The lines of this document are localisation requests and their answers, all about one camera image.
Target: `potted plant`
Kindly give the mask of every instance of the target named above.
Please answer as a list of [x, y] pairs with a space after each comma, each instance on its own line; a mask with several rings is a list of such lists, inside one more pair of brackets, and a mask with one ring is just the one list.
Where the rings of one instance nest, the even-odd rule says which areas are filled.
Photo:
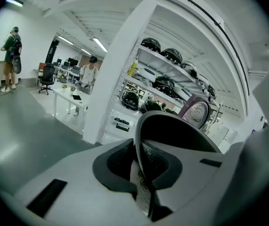
[[73, 93], [74, 93], [74, 91], [76, 90], [76, 87], [74, 87], [74, 86], [71, 86], [71, 96], [73, 95]]
[[63, 92], [65, 92], [65, 89], [68, 88], [68, 86], [66, 84], [63, 84], [61, 88], [63, 89]]

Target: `white pillar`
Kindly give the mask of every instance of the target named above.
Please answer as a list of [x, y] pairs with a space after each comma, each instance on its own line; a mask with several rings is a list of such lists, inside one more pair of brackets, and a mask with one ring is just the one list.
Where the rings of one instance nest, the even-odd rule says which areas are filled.
[[134, 44], [144, 32], [156, 6], [152, 1], [142, 1], [124, 22], [113, 40], [91, 94], [83, 140], [92, 144], [97, 142], [100, 130], [103, 129], [107, 119], [108, 104], [118, 79], [134, 49]]

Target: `white floor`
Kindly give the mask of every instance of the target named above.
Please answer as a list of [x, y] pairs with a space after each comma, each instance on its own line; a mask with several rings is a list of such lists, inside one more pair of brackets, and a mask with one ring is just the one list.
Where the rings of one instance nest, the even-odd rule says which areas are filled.
[[[68, 88], [70, 86], [75, 86], [74, 84], [71, 83], [66, 83]], [[57, 82], [55, 80], [54, 85], [51, 85], [50, 87], [52, 89], [58, 89], [61, 88], [63, 84], [60, 82]], [[46, 91], [43, 90], [39, 93], [40, 87], [33, 87], [29, 88], [30, 93], [33, 95], [33, 97], [44, 107], [46, 112], [50, 115], [53, 115], [53, 99], [54, 99], [54, 93], [53, 91], [48, 91], [49, 95], [47, 95]], [[86, 110], [83, 112], [83, 118], [82, 118], [82, 123], [81, 127], [78, 128], [77, 123], [78, 123], [78, 116], [74, 116], [75, 112], [75, 106], [71, 106], [71, 113], [68, 114], [68, 102], [61, 97], [57, 97], [57, 119], [64, 123], [66, 126], [71, 128], [72, 130], [82, 134], [83, 128], [84, 128], [84, 120], [86, 116]]]

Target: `person wearing white shirt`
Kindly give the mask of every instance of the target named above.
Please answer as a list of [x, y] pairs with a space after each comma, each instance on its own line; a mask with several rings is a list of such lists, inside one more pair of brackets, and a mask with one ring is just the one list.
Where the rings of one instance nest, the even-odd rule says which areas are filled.
[[[98, 69], [95, 67], [95, 63], [97, 63], [98, 59], [96, 56], [91, 56], [88, 65], [84, 65], [80, 69], [80, 80], [78, 83], [78, 90], [90, 94], [93, 88], [93, 85], [96, 81], [96, 77], [98, 75]], [[74, 115], [77, 116], [79, 113], [79, 108], [76, 107]]]

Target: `chair base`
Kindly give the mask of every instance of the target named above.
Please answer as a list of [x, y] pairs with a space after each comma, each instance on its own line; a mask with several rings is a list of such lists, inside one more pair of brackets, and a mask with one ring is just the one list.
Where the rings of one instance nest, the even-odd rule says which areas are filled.
[[40, 93], [42, 90], [45, 90], [45, 91], [47, 92], [47, 96], [49, 95], [48, 90], [53, 91], [48, 85], [46, 85], [46, 87], [44, 87], [44, 88], [41, 88], [41, 89], [39, 90], [39, 93]]

